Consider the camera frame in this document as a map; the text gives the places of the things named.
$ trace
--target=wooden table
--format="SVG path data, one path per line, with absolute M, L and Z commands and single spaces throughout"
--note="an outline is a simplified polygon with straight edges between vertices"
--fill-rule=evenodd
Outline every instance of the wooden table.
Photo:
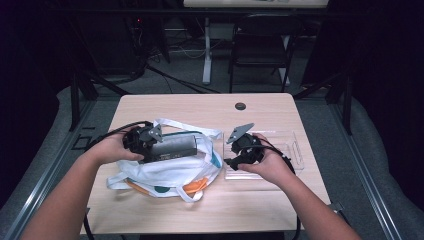
M 237 110 L 238 102 L 245 103 L 246 109 Z M 226 136 L 234 127 L 250 122 L 255 123 L 252 130 L 294 131 L 305 166 L 299 177 L 330 203 L 289 94 L 127 95 L 122 97 L 110 128 L 156 118 L 220 129 Z M 216 144 L 215 149 L 222 154 L 222 145 Z M 262 179 L 226 180 L 223 170 L 200 201 L 186 203 L 179 197 L 154 198 L 134 190 L 107 189 L 106 178 L 118 172 L 112 163 L 102 166 L 97 174 L 88 203 L 94 234 L 254 232 L 296 227 L 296 213 L 285 194 Z

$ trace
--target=chair leg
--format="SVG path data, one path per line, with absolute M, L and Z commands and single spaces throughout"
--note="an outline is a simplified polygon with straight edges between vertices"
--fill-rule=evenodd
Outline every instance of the chair leg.
M 230 61 L 228 62 L 228 69 L 227 69 L 227 73 L 228 73 L 228 74 L 229 74 L 229 73 L 230 73 L 230 71 L 231 71 L 231 70 L 230 70 L 230 69 L 231 69 L 231 65 L 232 65 L 232 64 L 231 64 L 231 60 L 230 60 Z
M 229 93 L 232 93 L 233 92 L 233 71 L 234 71 L 232 63 L 230 63 L 228 71 L 230 72 L 230 90 L 229 90 Z
M 281 92 L 284 92 L 284 89 L 286 88 L 286 82 L 287 82 L 287 77 L 289 75 L 289 68 L 286 68 L 286 71 L 284 73 L 284 78 L 283 78 L 283 85 L 281 86 Z

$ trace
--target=white desk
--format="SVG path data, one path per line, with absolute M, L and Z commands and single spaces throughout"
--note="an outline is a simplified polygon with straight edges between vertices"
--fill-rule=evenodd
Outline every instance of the white desk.
M 184 7 L 190 8 L 326 8 L 327 4 L 328 0 L 184 0 Z M 212 70 L 209 18 L 205 19 L 205 46 L 202 82 L 208 85 L 211 83 Z M 279 69 L 281 78 L 285 72 L 285 68 Z

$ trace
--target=wire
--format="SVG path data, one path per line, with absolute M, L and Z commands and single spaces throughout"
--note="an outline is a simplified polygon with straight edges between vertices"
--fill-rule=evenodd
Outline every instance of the wire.
M 110 132 L 108 132 L 108 133 L 106 133 L 104 135 L 99 136 L 98 138 L 94 139 L 93 141 L 91 141 L 90 144 L 88 144 L 87 147 L 85 148 L 85 151 L 88 151 L 90 148 L 92 148 L 97 143 L 101 142 L 103 139 L 105 139 L 105 138 L 107 138 L 109 136 L 112 136 L 113 134 L 120 133 L 125 128 L 129 128 L 129 127 L 132 127 L 132 126 L 135 126 L 135 125 L 138 125 L 138 124 L 147 125 L 147 124 L 152 124 L 152 123 L 151 122 L 148 122 L 148 121 L 133 122 L 133 123 L 127 124 L 125 126 L 122 126 L 120 128 L 117 128 L 115 130 L 112 130 L 112 131 L 110 131 Z
M 138 36 L 138 45 L 141 48 L 143 43 L 141 42 L 141 36 L 143 35 L 143 29 L 140 28 L 140 35 Z
M 296 216 L 296 233 L 294 234 L 294 236 L 292 238 L 293 240 L 297 240 L 299 238 L 299 236 L 300 236 L 300 226 L 301 226 L 300 218 L 299 218 L 299 216 Z
M 202 50 L 185 50 L 183 47 L 179 47 L 181 50 L 182 50 L 182 52 L 187 56 L 187 57 L 189 57 L 189 58 L 193 58 L 193 59 L 195 59 L 195 58 L 199 58 L 199 57 L 201 57 L 201 56 L 203 56 L 203 55 L 205 55 L 205 53 L 206 53 L 206 50 L 204 50 L 204 49 L 202 49 Z M 188 54 L 187 52 L 188 51 L 202 51 L 202 54 L 200 54 L 200 55 L 197 55 L 197 56 L 191 56 L 190 54 Z
M 198 19 L 198 18 L 196 18 L 196 22 L 197 22 L 197 25 L 199 25 L 199 28 L 200 28 L 200 30 L 202 31 L 202 33 L 203 33 L 203 34 L 205 34 L 205 30 L 203 30 L 202 25 L 200 24 L 200 22 L 199 22 L 199 19 Z
M 176 82 L 180 83 L 181 85 L 183 85 L 183 86 L 185 86 L 185 87 L 187 87 L 187 88 L 190 88 L 190 89 L 194 90 L 194 91 L 195 91 L 195 92 L 197 92 L 197 93 L 207 93 L 207 92 L 203 92 L 203 91 L 201 91 L 201 90 L 198 90 L 198 89 L 196 89 L 196 87 L 197 87 L 197 88 L 200 88 L 200 89 L 204 89 L 204 90 L 210 91 L 210 92 L 220 93 L 220 92 L 218 92 L 218 91 L 216 91 L 216 90 L 213 90 L 213 89 L 210 89 L 210 88 L 202 87 L 202 86 L 196 85 L 196 84 L 191 83 L 191 82 L 186 82 L 186 81 L 183 81 L 183 80 L 177 79 L 177 78 L 172 77 L 172 76 L 170 76 L 170 75 L 168 75 L 168 74 L 166 74 L 166 73 L 164 73 L 164 72 L 159 71 L 158 69 L 156 69 L 156 68 L 154 68 L 154 67 L 152 67 L 152 66 L 150 66 L 150 65 L 146 65 L 146 69 L 149 69 L 149 70 L 150 70 L 150 71 L 152 71 L 152 72 L 155 72 L 155 73 L 157 73 L 157 74 L 159 74 L 159 75 L 165 76 L 165 77 L 167 77 L 167 78 L 169 78 L 169 79 L 171 79 L 171 80 L 174 80 L 174 81 L 176 81 Z
M 272 150 L 272 151 L 276 152 L 278 155 L 281 156 L 281 158 L 283 159 L 283 161 L 290 168 L 290 171 L 293 174 L 296 175 L 296 172 L 294 171 L 293 165 L 290 162 L 290 158 L 288 158 L 283 152 L 281 152 L 280 150 L 278 150 L 276 147 L 270 147 L 270 146 L 265 146 L 265 145 L 250 145 L 250 146 L 241 147 L 241 149 L 248 149 L 248 148 L 265 148 L 265 149 L 269 149 L 269 150 Z
M 176 42 L 176 43 L 173 43 L 172 45 L 169 45 L 169 47 L 174 47 L 174 46 L 177 46 L 178 47 L 178 46 L 182 46 L 182 45 L 184 45 L 186 43 L 189 43 L 189 42 L 192 45 L 194 45 L 194 43 L 196 43 L 196 45 L 204 46 L 204 41 L 202 41 L 202 40 L 200 40 L 198 38 L 186 38 L 186 39 L 184 39 L 181 42 Z
M 171 88 L 171 85 L 169 85 L 169 81 L 168 81 L 168 79 L 167 79 L 165 76 L 163 76 L 163 75 L 162 75 L 162 77 L 163 77 L 163 79 L 165 79 L 165 82 L 166 82 L 166 84 L 168 85 L 169 91 L 171 92 L 171 94 L 173 94 L 173 92 L 172 92 L 172 88 Z
M 84 224 L 85 233 L 87 234 L 87 238 L 90 240 L 94 240 L 94 235 L 91 232 L 90 224 L 88 222 L 87 212 L 84 215 L 83 224 Z
M 343 211 L 340 210 L 338 211 L 338 213 L 340 213 L 340 216 L 342 216 L 342 218 L 345 220 L 345 222 L 347 223 L 347 225 L 350 226 L 350 222 L 347 220 L 346 216 L 344 215 Z

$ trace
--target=left hand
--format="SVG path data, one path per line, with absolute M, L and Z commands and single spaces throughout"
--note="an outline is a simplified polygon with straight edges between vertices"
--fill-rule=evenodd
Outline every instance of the left hand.
M 132 153 L 130 150 L 125 149 L 122 142 L 122 138 L 125 133 L 134 127 L 123 129 L 122 131 L 103 139 L 84 154 L 90 155 L 100 165 L 116 162 L 118 160 L 142 160 L 144 158 L 143 155 Z

